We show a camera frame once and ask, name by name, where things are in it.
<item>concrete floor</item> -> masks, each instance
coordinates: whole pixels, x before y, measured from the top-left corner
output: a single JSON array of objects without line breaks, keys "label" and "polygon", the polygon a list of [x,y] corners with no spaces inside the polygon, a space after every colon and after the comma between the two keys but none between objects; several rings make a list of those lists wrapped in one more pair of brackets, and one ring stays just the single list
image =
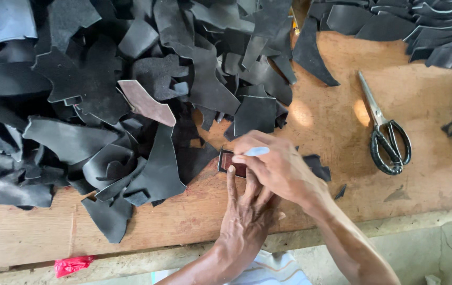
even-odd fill
[{"label": "concrete floor", "polygon": [[[452,224],[372,238],[403,285],[426,285],[425,275],[452,285]],[[294,257],[313,285],[349,284],[337,269],[326,246],[294,251]],[[84,285],[152,284],[150,274],[115,278]]]}]

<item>wooden workbench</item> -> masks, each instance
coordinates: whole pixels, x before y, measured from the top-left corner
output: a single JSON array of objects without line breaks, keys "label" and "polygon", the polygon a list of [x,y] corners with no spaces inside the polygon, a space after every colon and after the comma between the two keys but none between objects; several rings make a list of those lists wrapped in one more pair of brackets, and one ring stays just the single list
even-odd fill
[{"label": "wooden workbench", "polygon": [[[318,46],[341,86],[327,87],[293,63],[298,82],[292,87],[288,124],[275,135],[292,139],[303,155],[321,155],[331,169],[332,195],[348,184],[337,203],[356,222],[452,209],[452,139],[440,130],[452,120],[452,70],[407,64],[401,41],[368,42],[321,32]],[[358,69],[385,117],[395,119],[411,138],[413,159],[396,177],[377,170],[371,160],[371,123]],[[234,142],[223,137],[228,125],[222,121],[210,133],[199,131],[216,148],[231,149]],[[59,189],[48,209],[0,205],[0,267],[214,240],[227,200],[225,174],[216,164],[217,159],[210,162],[183,194],[157,207],[136,208],[120,244],[108,243],[80,204],[85,196],[71,188]],[[283,201],[280,209],[286,218],[271,232],[313,227],[295,204]]]}]

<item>fingernail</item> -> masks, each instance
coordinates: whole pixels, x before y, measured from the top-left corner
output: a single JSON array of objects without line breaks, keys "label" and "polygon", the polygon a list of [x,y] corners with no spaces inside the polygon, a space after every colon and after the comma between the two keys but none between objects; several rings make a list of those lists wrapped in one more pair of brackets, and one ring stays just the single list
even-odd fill
[{"label": "fingernail", "polygon": [[245,159],[239,157],[239,156],[233,156],[233,158],[231,158],[231,161],[235,162],[235,163],[243,163],[245,164]]},{"label": "fingernail", "polygon": [[278,212],[277,215],[279,216],[279,221],[286,217],[284,212]]}]

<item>hand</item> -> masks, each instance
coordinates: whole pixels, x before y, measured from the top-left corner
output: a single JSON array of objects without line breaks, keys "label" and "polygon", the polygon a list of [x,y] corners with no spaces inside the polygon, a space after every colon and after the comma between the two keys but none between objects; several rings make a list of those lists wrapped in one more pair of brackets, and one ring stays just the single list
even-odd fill
[{"label": "hand", "polygon": [[215,242],[219,262],[224,266],[223,282],[238,277],[260,252],[273,225],[274,212],[280,198],[263,188],[256,175],[247,169],[247,185],[238,197],[235,167],[228,169],[228,205],[221,225],[221,234]]},{"label": "hand", "polygon": [[[270,152],[257,157],[242,155],[257,146],[266,146]],[[233,162],[245,163],[262,185],[281,198],[305,204],[307,209],[333,201],[328,185],[312,173],[288,139],[253,130],[239,139],[234,152]]]}]

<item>scissor handle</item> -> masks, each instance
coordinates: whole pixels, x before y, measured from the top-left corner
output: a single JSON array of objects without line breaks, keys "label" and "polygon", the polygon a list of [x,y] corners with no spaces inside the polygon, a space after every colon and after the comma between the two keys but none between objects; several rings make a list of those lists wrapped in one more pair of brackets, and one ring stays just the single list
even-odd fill
[{"label": "scissor handle", "polygon": [[[391,130],[390,137],[394,136],[393,129]],[[381,155],[379,154],[379,144],[383,147],[383,149],[388,153],[390,159],[393,163],[393,168],[390,168],[386,163],[384,163]],[[374,160],[375,165],[388,175],[398,175],[402,173],[403,163],[400,158],[400,154],[397,154],[398,150],[395,151],[393,146],[388,142],[383,133],[379,130],[379,125],[374,125],[374,130],[370,136],[370,155],[372,156],[372,160]]]},{"label": "scissor handle", "polygon": [[406,165],[411,161],[411,141],[409,140],[409,137],[407,136],[407,133],[404,131],[404,129],[394,120],[391,120],[388,122],[388,135],[390,138],[391,146],[393,147],[394,151],[397,153],[397,155],[402,159],[402,156],[400,155],[400,151],[398,150],[397,140],[395,139],[395,133],[393,132],[393,127],[398,131],[400,136],[402,137],[402,141],[404,142],[404,147],[406,148],[406,156],[402,160],[402,164]]}]

